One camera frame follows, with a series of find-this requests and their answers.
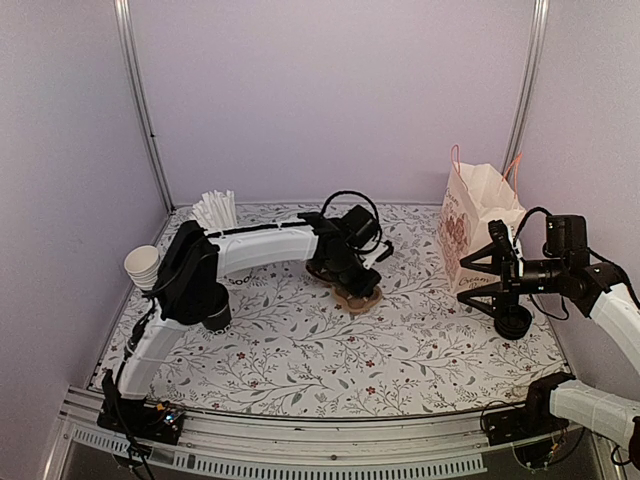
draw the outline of leaf pattern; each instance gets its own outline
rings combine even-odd
[[[317,205],[239,205],[241,225],[287,220]],[[345,206],[330,207],[341,214]],[[375,266],[384,299],[351,315],[302,262],[236,272],[220,281],[233,320],[224,334],[191,327],[150,387],[152,398],[188,407],[263,415],[367,417],[477,409],[521,401],[531,381],[566,367],[544,316],[527,336],[499,337],[485,315],[457,302],[435,242],[440,209],[381,205],[396,251]],[[159,242],[166,251],[190,209]],[[126,339],[148,309],[135,290],[92,381],[117,369]]]

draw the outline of white paper bag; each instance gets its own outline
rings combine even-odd
[[[491,220],[501,219],[515,230],[526,213],[518,195],[493,166],[460,163],[459,157],[460,147],[454,145],[451,149],[453,168],[442,202],[437,236],[454,294],[498,281],[495,275],[461,268],[460,259],[491,242],[488,229]],[[515,166],[516,191],[520,158],[518,155],[509,166],[509,170]]]

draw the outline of purple wall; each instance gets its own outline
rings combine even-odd
[[[637,1],[551,2],[519,182],[526,207],[585,215],[593,249],[621,264],[636,288],[639,46]],[[540,245],[541,220],[527,230],[530,244]],[[583,381],[640,400],[638,374],[599,327],[575,310],[555,326]]]
[[[164,213],[113,2],[4,2],[0,45],[0,477],[32,480]]]
[[[501,167],[534,2],[137,0],[136,43],[177,203],[361,189],[440,202],[449,149]]]

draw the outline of bag handle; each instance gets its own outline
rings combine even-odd
[[[513,198],[518,198],[518,172],[520,171],[520,160],[522,160],[522,152],[513,159],[513,162],[511,162],[509,167],[507,167],[507,170],[502,176],[502,181],[506,181],[509,176],[509,172],[511,172],[511,169],[513,168]]]
[[[460,174],[460,171],[462,170],[460,168],[460,145],[458,145],[457,143],[453,147],[451,147],[451,165],[453,165],[453,169],[458,174],[458,177],[460,177],[460,181],[468,191],[469,187]]]

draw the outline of vent grille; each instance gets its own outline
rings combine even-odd
[[[129,442],[114,434],[77,426],[76,442],[116,455],[127,455]],[[405,465],[362,467],[272,466],[266,464],[226,461],[206,455],[175,452],[172,462],[149,463],[184,472],[199,473],[225,479],[254,480],[419,480],[455,478],[486,472],[482,455],[466,455],[451,459]]]

